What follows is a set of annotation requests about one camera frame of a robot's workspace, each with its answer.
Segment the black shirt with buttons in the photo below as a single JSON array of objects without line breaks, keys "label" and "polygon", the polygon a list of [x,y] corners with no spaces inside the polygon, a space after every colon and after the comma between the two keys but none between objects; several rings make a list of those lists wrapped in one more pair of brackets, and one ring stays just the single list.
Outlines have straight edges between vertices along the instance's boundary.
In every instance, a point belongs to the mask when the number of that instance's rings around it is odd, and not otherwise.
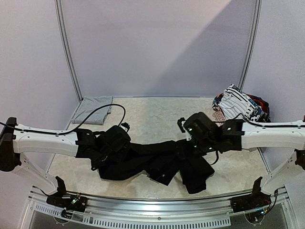
[{"label": "black shirt with buttons", "polygon": [[180,173],[189,194],[206,190],[207,179],[215,173],[198,148],[186,140],[145,145],[128,143],[119,151],[108,153],[98,171],[102,179],[119,181],[145,171],[151,180],[166,186]]}]

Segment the grey tank top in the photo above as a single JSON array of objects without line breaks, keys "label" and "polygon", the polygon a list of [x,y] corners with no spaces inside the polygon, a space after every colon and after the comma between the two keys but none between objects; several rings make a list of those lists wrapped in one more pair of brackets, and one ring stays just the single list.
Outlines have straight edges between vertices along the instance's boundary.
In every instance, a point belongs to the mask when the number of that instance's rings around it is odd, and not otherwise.
[{"label": "grey tank top", "polygon": [[[113,103],[112,96],[99,97],[84,97],[81,104],[73,115],[71,122],[73,124],[80,124],[91,112],[95,109]],[[84,124],[102,125],[108,114],[111,113],[111,107],[106,106],[94,112]]]}]

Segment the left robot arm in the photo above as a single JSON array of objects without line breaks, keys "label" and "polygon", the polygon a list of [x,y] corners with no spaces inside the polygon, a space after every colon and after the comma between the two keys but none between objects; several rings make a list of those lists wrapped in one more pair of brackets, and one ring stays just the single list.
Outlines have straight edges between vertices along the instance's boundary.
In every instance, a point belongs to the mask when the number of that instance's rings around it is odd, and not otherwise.
[{"label": "left robot arm", "polygon": [[67,207],[71,197],[64,181],[49,175],[34,165],[25,153],[49,153],[85,158],[91,161],[91,170],[97,170],[109,160],[123,159],[118,153],[128,150],[130,137],[128,123],[114,125],[107,131],[93,132],[75,128],[70,131],[35,129],[17,124],[8,118],[0,134],[0,169],[27,179],[60,207]]}]

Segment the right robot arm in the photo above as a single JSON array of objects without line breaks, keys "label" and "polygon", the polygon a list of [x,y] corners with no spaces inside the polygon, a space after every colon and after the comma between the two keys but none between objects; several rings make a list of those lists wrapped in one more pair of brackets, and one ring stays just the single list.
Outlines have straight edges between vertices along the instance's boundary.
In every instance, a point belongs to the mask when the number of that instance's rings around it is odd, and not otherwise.
[{"label": "right robot arm", "polygon": [[182,124],[194,146],[204,152],[242,151],[251,148],[290,148],[293,153],[268,175],[258,179],[258,188],[246,198],[250,208],[264,202],[265,194],[305,171],[305,124],[302,120],[286,123],[255,123],[230,119],[221,126],[204,113],[190,116]]}]

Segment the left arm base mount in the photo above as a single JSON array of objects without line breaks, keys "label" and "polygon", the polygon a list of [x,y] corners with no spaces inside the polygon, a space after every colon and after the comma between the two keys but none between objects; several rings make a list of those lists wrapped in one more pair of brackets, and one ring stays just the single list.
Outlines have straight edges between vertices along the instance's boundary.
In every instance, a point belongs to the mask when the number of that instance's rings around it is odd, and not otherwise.
[{"label": "left arm base mount", "polygon": [[65,208],[67,211],[85,212],[88,198],[80,194],[65,195],[62,197],[48,196],[46,203],[59,208]]}]

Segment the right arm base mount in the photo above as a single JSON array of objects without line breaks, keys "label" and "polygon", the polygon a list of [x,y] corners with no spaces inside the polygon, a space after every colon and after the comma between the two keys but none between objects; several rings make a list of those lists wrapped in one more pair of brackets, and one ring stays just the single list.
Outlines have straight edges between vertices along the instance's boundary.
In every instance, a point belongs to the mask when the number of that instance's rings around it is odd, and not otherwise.
[{"label": "right arm base mount", "polygon": [[271,205],[271,195],[249,194],[230,199],[230,205],[234,213],[248,211]]}]

